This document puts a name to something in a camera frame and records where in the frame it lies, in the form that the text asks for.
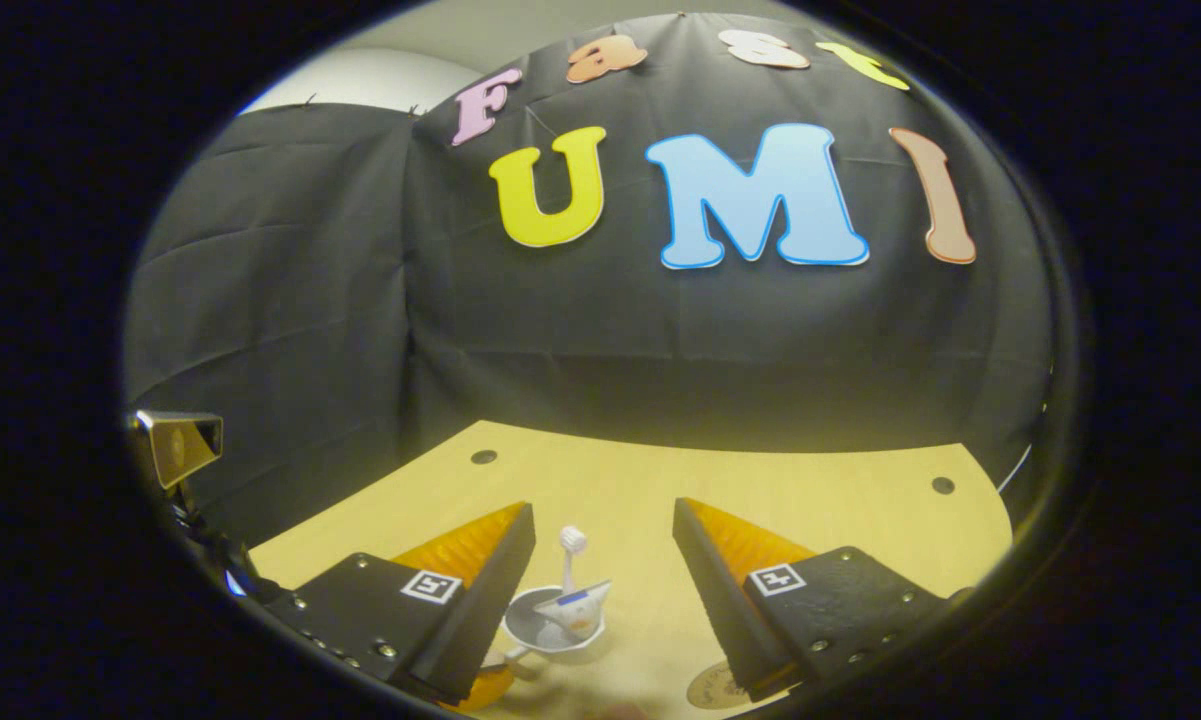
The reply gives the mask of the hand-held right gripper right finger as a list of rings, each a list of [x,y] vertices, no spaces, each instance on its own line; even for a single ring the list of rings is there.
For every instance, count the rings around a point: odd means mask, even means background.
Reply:
[[[948,606],[861,548],[814,552],[697,498],[674,503],[673,539],[754,701],[860,674]]]

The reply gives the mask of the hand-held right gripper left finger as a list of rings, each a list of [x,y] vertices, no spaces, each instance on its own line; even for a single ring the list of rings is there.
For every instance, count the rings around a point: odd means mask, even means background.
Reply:
[[[510,503],[394,559],[349,553],[262,605],[372,680],[460,704],[484,673],[534,546],[531,503]]]

